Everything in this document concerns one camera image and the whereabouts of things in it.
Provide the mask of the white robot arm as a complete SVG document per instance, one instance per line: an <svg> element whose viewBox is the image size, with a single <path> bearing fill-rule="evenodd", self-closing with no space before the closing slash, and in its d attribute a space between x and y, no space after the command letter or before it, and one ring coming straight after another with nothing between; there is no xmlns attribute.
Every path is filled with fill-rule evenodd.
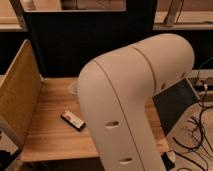
<svg viewBox="0 0 213 171"><path fill-rule="evenodd" d="M145 104L183 80L190 43L159 34L100 55L78 77L78 100L105 171L166 171Z"/></svg>

